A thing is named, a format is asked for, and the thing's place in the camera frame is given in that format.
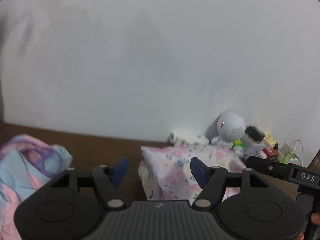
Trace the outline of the person's right hand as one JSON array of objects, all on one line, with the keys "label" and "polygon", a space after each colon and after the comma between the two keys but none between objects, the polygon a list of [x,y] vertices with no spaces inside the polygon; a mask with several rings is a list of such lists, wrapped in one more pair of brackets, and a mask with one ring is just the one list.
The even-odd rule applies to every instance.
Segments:
[{"label": "person's right hand", "polygon": [[[320,212],[313,213],[310,217],[311,221],[315,225],[320,225]],[[302,233],[299,234],[298,240],[303,240],[304,235]]]}]

